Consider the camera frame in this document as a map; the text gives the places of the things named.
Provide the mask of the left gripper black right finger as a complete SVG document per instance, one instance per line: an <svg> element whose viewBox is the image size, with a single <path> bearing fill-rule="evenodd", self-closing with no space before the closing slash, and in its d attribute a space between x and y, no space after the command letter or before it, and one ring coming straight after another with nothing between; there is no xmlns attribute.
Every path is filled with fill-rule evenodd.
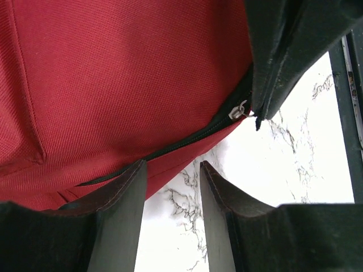
<svg viewBox="0 0 363 272"><path fill-rule="evenodd" d="M361 271L361 204L272 207L200 164L210 271Z"/></svg>

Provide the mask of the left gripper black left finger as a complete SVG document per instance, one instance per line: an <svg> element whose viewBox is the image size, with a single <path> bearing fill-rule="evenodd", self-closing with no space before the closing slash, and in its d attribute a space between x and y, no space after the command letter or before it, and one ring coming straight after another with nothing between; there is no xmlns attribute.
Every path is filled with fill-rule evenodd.
<svg viewBox="0 0 363 272"><path fill-rule="evenodd" d="M58 210L1 203L2 271L133 271L147 164Z"/></svg>

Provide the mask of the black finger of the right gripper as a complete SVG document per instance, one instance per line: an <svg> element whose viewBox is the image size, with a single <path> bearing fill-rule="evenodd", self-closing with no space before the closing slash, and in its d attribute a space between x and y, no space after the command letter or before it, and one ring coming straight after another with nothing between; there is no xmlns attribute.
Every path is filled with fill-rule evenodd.
<svg viewBox="0 0 363 272"><path fill-rule="evenodd" d="M245 1L254 63L256 128L281 108L302 75L362 20L362 1Z"/></svg>

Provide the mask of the red backpack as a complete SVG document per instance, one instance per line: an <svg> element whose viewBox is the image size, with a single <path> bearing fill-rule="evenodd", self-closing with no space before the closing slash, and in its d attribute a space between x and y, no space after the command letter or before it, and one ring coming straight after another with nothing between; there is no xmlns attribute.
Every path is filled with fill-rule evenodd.
<svg viewBox="0 0 363 272"><path fill-rule="evenodd" d="M250 110L243 1L2 1L1 200L57 209L148 162L147 196Z"/></svg>

